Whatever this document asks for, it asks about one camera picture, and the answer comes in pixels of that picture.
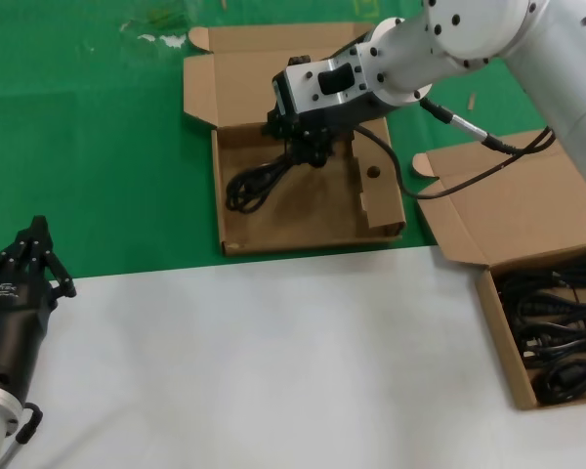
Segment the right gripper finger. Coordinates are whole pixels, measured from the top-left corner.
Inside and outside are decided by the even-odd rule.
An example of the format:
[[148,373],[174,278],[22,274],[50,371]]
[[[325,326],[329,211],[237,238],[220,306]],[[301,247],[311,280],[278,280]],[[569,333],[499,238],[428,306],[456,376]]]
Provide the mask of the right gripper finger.
[[283,156],[289,165],[311,164],[314,150],[304,140],[289,138],[284,141]]
[[333,154],[336,136],[333,133],[319,133],[314,136],[312,167],[323,167]]

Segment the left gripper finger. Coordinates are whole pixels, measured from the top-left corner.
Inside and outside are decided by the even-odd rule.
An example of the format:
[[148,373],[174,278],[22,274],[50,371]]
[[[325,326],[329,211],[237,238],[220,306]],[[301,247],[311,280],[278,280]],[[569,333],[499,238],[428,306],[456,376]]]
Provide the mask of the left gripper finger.
[[0,251],[0,274],[11,271],[22,261],[27,262],[33,247],[39,243],[40,217],[34,216],[30,225],[20,230],[15,241]]
[[44,216],[35,216],[31,223],[31,272],[45,277],[48,271],[58,283],[52,289],[54,298],[74,298],[77,294],[71,275],[53,251],[53,240]]

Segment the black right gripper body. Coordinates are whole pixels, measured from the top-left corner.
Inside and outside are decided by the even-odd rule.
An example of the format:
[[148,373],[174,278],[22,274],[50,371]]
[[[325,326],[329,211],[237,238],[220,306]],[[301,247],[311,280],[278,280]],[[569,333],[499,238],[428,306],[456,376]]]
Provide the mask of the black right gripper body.
[[262,134],[285,140],[322,129],[348,130],[386,114],[387,104],[374,94],[358,94],[335,103],[320,95],[296,101],[292,96],[278,94],[276,105],[262,126]]

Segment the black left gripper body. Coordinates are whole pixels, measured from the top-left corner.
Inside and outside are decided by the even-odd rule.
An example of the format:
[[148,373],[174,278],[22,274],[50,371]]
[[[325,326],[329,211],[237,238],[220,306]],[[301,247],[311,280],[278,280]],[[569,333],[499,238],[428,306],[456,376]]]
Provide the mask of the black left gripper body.
[[38,273],[0,273],[0,389],[26,394],[56,308],[52,287]]

